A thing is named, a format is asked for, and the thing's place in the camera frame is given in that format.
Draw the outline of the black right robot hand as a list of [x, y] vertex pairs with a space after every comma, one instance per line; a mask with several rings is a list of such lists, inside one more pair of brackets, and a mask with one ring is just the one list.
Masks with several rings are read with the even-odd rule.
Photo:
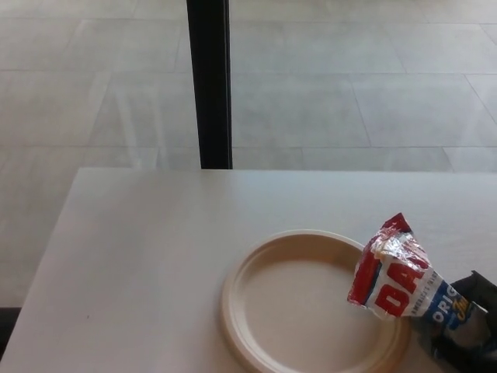
[[432, 269], [423, 284], [412, 321], [431, 356], [458, 372], [495, 372], [496, 285], [475, 270], [449, 283]]

